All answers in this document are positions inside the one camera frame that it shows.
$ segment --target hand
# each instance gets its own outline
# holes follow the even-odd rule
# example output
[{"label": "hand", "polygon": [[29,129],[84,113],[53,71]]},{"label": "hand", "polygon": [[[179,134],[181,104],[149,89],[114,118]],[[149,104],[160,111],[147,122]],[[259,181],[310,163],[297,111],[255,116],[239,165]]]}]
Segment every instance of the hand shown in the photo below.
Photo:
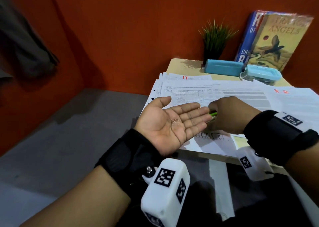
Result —
[{"label": "hand", "polygon": [[204,130],[211,120],[208,107],[188,103],[162,109],[171,102],[171,97],[154,99],[143,110],[134,127],[161,155],[175,152],[185,141]]},{"label": "hand", "polygon": [[242,134],[249,121],[261,112],[235,96],[215,100],[208,107],[210,111],[217,111],[217,116],[207,128],[232,134]]}]

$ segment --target orange wall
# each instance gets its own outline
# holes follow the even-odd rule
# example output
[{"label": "orange wall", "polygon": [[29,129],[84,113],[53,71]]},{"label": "orange wall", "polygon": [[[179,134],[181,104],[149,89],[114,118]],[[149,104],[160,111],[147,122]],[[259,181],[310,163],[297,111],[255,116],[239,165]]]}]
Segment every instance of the orange wall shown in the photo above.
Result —
[{"label": "orange wall", "polygon": [[71,46],[83,59],[86,87],[149,94],[171,58],[202,59],[198,33],[215,18],[240,33],[221,59],[233,60],[253,10],[310,14],[315,17],[284,70],[294,86],[319,92],[318,0],[56,0]]},{"label": "orange wall", "polygon": [[51,0],[13,0],[58,56],[55,76],[0,86],[0,155],[84,88],[80,70]]}]

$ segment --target duck illustration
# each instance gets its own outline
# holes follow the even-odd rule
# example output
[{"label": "duck illustration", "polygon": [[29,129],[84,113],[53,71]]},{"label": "duck illustration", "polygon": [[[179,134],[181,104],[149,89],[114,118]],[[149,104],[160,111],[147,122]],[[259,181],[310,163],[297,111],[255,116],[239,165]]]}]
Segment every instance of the duck illustration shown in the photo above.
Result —
[{"label": "duck illustration", "polygon": [[270,54],[269,56],[273,56],[274,61],[278,62],[280,59],[280,50],[285,47],[279,46],[279,43],[278,35],[274,35],[271,40],[271,46],[260,47],[257,50],[254,50],[252,54],[258,57],[256,60],[262,60],[263,56]]}]

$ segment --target black wristband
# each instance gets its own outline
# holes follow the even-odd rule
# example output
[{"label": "black wristband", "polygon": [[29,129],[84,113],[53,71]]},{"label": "black wristband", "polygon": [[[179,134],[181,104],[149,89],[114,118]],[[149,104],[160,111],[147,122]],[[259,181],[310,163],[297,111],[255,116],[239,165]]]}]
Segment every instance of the black wristband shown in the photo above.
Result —
[{"label": "black wristband", "polygon": [[274,117],[276,113],[273,110],[259,113],[247,124],[244,135],[259,156],[284,166],[296,152],[316,144],[319,136],[311,129],[303,133]]},{"label": "black wristband", "polygon": [[140,199],[146,190],[147,184],[142,179],[142,175],[146,175],[146,167],[159,166],[163,159],[149,140],[130,129],[95,166],[101,165],[133,200]]}]

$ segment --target open palm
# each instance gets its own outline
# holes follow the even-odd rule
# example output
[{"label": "open palm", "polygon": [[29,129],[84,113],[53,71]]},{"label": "open palm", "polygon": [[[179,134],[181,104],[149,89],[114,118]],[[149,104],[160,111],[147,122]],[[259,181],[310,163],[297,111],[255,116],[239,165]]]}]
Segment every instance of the open palm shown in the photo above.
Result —
[{"label": "open palm", "polygon": [[212,117],[208,107],[199,103],[188,103],[162,109],[171,102],[171,97],[160,97],[149,103],[136,126],[161,155],[175,152],[185,141],[193,138],[206,128],[206,122]]}]

